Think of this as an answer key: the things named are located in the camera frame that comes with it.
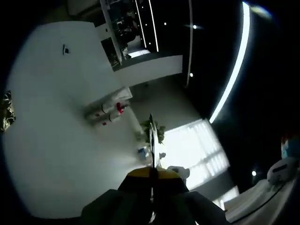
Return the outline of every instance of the led strip light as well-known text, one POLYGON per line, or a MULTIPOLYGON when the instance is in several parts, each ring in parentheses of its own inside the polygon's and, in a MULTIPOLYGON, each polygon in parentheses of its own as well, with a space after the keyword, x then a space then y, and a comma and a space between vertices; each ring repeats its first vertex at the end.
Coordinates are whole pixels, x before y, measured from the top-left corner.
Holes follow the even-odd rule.
POLYGON ((142 26, 142 21, 141 21, 141 17, 140 17, 140 11, 139 11, 139 7, 137 6, 136 0, 135 0, 135 4, 136 4, 137 13, 138 13, 139 19, 140 19, 140 25, 141 25, 141 29, 142 29, 142 38, 144 40, 144 44, 145 44, 145 48, 146 48, 147 46, 146 46, 146 41, 145 41, 145 36, 144 36, 144 31, 143 31, 143 26, 142 26))
POLYGON ((152 16, 152 21, 153 21, 153 29, 154 29, 154 36, 155 36, 156 50, 157 50, 157 52, 158 52, 158 38, 156 37, 156 30, 155 30, 155 24, 154 24, 154 18, 153 18, 153 12, 152 12, 152 6, 151 6, 150 0, 149 0, 149 5, 150 5, 150 11, 151 11, 151 16, 152 16))
POLYGON ((236 59, 232 74, 230 76, 229 82, 226 86, 226 89, 223 93, 223 96, 221 97, 214 113, 212 114, 210 118, 210 123, 213 123, 218 116, 219 112, 221 111, 224 103, 226 102, 230 91, 233 88, 233 85, 236 81, 236 78, 239 75, 240 67, 243 63, 243 59, 246 52, 246 47, 248 43, 248 37, 249 37, 249 30, 250 30, 250 9, 249 5, 247 5, 245 2, 243 2, 243 33, 242 33, 242 39, 240 41, 240 49, 238 53, 238 57, 236 59))

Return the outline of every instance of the ceiling light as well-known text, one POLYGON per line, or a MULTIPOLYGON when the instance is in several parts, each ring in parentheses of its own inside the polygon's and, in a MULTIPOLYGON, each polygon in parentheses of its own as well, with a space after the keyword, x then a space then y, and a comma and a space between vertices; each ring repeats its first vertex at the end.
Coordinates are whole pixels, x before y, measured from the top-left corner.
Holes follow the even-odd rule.
POLYGON ((143 27, 142 27, 142 21, 141 21, 141 17, 140 17, 140 11, 139 11, 139 7, 137 6, 136 0, 135 0, 135 5, 136 5, 137 13, 138 13, 138 15, 139 15, 140 25, 141 25, 141 29, 142 29, 142 37, 143 37, 143 39, 144 39, 144 44, 145 44, 145 48, 146 48, 147 46, 146 46, 146 41, 145 41, 144 31, 143 31, 143 27))
POLYGON ((239 49, 238 57, 236 59, 233 71, 231 73, 229 82, 225 88, 225 91, 224 91, 214 113, 212 114, 212 116, 210 118, 210 123, 213 123, 213 121, 215 121, 217 115, 219 114, 225 101, 227 100, 227 98, 230 94, 230 91, 233 88, 236 78, 239 75, 240 67, 242 65, 242 62, 243 62, 243 59, 245 56, 245 52, 246 52, 246 47, 247 47, 247 42, 248 42, 248 37, 249 37, 249 30, 250 30, 250 9, 249 9, 249 5, 247 5, 245 2, 243 2, 243 33, 242 33, 242 38, 240 41, 240 49, 239 49))
POLYGON ((151 12, 151 17, 152 17, 152 22, 153 22, 154 37, 155 37, 155 43, 156 43, 156 51, 158 52, 158 38, 156 37, 155 23, 154 23, 154 17, 153 17, 152 6, 151 6, 151 1, 150 0, 149 0, 149 6, 150 6, 150 12, 151 12))

